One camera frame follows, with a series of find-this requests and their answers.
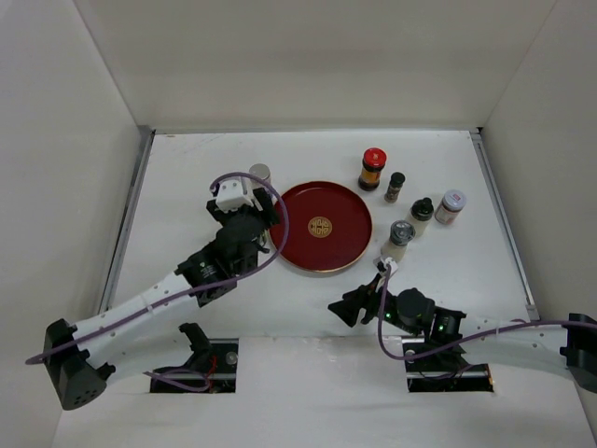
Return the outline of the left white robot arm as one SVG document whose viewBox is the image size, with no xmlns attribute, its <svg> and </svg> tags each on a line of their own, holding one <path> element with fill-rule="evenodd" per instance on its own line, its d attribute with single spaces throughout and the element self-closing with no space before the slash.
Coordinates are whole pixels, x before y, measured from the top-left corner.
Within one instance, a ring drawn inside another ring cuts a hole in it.
<svg viewBox="0 0 597 448">
<path fill-rule="evenodd" d="M 214 240 L 156 285 L 94 317 L 47 327 L 40 361 L 63 410 L 79 409 L 137 373 L 187 391 L 193 386 L 175 378 L 194 374 L 197 392 L 210 389 L 217 352 L 191 318 L 263 270 L 264 234 L 288 226 L 289 216 L 271 188 L 245 192 L 237 178 L 218 185 L 207 210 L 221 226 Z"/>
</svg>

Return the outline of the silver-lid white spice jar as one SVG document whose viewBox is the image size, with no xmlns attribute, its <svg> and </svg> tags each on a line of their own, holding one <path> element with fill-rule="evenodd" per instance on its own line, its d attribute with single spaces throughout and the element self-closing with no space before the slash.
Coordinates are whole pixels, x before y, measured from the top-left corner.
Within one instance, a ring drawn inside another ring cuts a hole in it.
<svg viewBox="0 0 597 448">
<path fill-rule="evenodd" d="M 271 170 L 265 163 L 255 163 L 250 168 L 248 173 L 255 177 L 258 177 L 261 181 L 270 184 L 271 182 Z"/>
</svg>

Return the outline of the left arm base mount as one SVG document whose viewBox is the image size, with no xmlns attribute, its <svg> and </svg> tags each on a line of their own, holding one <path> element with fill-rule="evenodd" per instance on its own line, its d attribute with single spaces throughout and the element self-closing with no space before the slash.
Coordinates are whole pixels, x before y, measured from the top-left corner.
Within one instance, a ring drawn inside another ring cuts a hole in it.
<svg viewBox="0 0 597 448">
<path fill-rule="evenodd" d="M 150 394 L 232 394 L 236 392 L 238 339 L 209 339 L 196 323 L 178 328 L 190 351 L 184 361 L 158 367 L 150 376 Z"/>
</svg>

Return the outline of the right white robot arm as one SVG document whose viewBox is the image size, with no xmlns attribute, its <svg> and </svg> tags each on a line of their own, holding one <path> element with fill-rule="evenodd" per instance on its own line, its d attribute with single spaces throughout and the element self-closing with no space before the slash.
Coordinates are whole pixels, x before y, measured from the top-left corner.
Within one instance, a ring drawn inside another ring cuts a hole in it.
<svg viewBox="0 0 597 448">
<path fill-rule="evenodd" d="M 548 372 L 596 390 L 596 321 L 587 315 L 501 322 L 440 307 L 416 288 L 393 295 L 381 275 L 327 308 L 350 328 L 376 319 L 408 333 L 402 354 L 386 355 L 412 371 L 437 371 L 439 380 L 500 364 Z"/>
</svg>

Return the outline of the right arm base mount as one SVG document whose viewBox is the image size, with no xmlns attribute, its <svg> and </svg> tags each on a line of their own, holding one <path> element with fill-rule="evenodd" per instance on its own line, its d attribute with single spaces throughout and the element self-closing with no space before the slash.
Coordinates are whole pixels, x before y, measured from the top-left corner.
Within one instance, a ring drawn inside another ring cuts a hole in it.
<svg viewBox="0 0 597 448">
<path fill-rule="evenodd" d="M 451 348 L 430 357 L 405 362 L 407 387 L 411 393 L 493 392 L 487 364 L 472 365 L 464 351 Z"/>
</svg>

